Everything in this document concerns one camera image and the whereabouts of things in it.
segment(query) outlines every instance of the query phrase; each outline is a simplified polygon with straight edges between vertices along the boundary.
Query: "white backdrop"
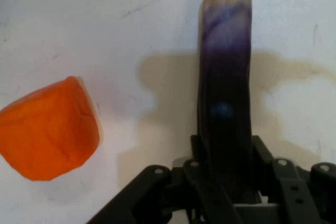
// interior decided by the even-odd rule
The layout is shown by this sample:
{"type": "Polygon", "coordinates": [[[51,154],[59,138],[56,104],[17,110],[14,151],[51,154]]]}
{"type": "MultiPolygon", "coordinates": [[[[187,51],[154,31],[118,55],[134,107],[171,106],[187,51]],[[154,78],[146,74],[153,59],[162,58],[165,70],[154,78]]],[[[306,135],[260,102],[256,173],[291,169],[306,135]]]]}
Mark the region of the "white backdrop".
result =
{"type": "MultiPolygon", "coordinates": [[[[84,223],[146,165],[190,154],[201,1],[0,0],[0,108],[81,76],[103,128],[51,182],[0,156],[1,223],[84,223]]],[[[336,163],[335,0],[253,2],[253,132],[305,168],[336,163]]]]}

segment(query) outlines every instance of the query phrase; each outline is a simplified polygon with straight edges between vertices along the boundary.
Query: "purple eggplant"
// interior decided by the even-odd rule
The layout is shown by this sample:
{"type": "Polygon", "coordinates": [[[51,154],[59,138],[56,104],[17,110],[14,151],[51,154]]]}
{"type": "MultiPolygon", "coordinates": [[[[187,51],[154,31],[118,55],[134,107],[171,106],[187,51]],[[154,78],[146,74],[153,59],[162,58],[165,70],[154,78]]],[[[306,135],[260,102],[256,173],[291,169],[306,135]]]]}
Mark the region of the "purple eggplant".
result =
{"type": "Polygon", "coordinates": [[[254,202],[249,67],[251,0],[201,7],[198,131],[212,174],[235,203],[254,202]]]}

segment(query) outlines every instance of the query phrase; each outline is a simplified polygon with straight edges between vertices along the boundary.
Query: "orange object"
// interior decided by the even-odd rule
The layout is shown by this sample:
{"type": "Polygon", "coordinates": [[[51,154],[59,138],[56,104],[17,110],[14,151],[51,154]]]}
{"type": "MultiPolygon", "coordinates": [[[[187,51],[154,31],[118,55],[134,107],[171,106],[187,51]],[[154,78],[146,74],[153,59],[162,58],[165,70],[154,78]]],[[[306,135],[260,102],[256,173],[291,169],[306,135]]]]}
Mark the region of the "orange object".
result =
{"type": "Polygon", "coordinates": [[[85,163],[99,144],[88,97],[75,77],[0,111],[0,153],[22,176],[51,180],[85,163]]]}

